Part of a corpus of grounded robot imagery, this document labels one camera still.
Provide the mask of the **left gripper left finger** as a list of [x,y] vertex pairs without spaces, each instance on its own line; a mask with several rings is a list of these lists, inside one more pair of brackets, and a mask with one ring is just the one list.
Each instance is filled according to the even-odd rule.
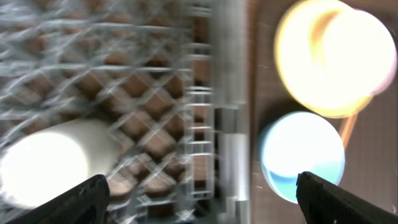
[[106,177],[94,175],[7,224],[102,224],[109,196]]

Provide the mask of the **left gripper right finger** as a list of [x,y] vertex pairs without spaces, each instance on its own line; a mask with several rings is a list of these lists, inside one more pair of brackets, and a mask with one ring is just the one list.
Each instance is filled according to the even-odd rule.
[[308,224],[397,224],[387,212],[311,173],[297,177],[296,198]]

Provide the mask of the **white plastic cup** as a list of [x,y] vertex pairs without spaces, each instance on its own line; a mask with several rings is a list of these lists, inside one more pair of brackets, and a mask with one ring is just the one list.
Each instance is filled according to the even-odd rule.
[[106,175],[121,146],[108,124],[76,119],[30,134],[1,156],[1,198],[33,209],[94,175]]

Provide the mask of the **pink white bowl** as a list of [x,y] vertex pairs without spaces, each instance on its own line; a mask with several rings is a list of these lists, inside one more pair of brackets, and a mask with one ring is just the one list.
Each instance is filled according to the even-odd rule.
[[321,103],[341,108],[384,91],[397,64],[394,40],[372,14],[351,9],[321,18],[312,33],[313,59],[321,78]]

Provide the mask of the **grey plastic dishwasher rack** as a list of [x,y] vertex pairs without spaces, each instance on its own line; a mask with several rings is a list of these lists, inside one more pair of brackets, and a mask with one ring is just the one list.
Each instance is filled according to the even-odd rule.
[[106,223],[249,223],[245,1],[1,2],[1,150],[108,124]]

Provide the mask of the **dark brown serving tray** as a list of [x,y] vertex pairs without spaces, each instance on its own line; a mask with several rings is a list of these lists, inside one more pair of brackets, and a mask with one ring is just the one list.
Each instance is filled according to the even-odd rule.
[[[261,129],[278,117],[300,110],[282,86],[273,61],[275,27],[290,1],[249,1],[249,63],[253,95],[253,145]],[[298,205],[268,186],[257,159],[252,160],[251,221],[303,223]],[[397,84],[377,95],[360,112],[349,138],[345,190],[391,213],[397,213]]]

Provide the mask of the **light blue bowl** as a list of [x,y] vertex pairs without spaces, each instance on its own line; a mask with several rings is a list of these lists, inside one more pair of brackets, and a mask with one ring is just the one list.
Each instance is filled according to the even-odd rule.
[[345,147],[325,118],[294,111],[268,124],[259,135],[257,158],[263,176],[280,198],[297,203],[296,182],[311,172],[338,185],[345,169]]

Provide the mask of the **wooden chopstick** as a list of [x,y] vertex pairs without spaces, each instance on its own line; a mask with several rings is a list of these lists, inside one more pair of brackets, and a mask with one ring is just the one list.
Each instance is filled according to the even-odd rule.
[[357,118],[358,118],[358,114],[354,114],[352,116],[344,118],[341,123],[340,129],[339,129],[339,135],[342,140],[344,149],[346,149],[348,146],[350,137],[352,135],[354,126],[357,121]]

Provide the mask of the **yellow round plate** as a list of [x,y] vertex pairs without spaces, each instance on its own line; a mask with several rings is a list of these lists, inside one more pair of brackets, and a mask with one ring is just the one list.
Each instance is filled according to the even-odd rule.
[[348,82],[333,78],[324,68],[326,26],[353,8],[341,1],[298,1],[281,17],[274,37],[274,61],[279,78],[301,105],[327,118],[358,113],[372,100],[356,93]]

